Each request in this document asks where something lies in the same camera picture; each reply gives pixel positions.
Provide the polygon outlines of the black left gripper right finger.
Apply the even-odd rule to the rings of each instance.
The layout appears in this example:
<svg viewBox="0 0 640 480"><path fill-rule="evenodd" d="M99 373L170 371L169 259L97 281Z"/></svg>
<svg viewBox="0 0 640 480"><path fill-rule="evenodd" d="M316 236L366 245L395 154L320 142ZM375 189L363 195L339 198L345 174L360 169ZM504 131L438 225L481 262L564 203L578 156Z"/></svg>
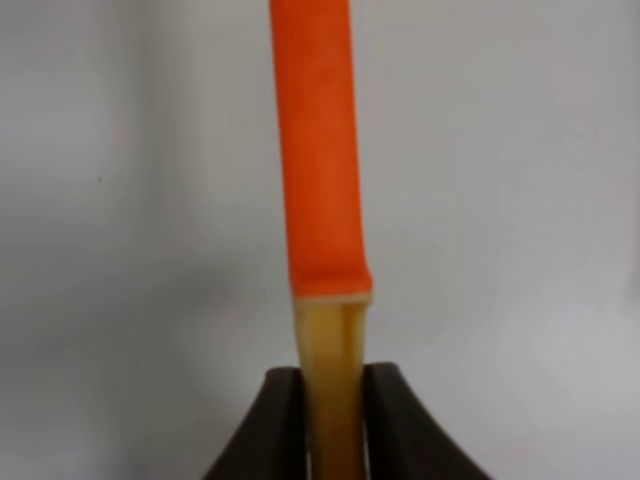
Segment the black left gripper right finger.
<svg viewBox="0 0 640 480"><path fill-rule="evenodd" d="M430 415L394 363L364 370L364 409L372 479L487 479Z"/></svg>

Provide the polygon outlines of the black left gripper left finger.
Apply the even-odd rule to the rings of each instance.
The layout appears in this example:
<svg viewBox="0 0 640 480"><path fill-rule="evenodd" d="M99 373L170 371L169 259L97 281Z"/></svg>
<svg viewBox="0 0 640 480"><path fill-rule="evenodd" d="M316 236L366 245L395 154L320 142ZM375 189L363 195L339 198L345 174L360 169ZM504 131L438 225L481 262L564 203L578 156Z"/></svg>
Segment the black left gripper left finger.
<svg viewBox="0 0 640 480"><path fill-rule="evenodd" d="M305 479L307 445L301 372L266 372L243 421L205 480Z"/></svg>

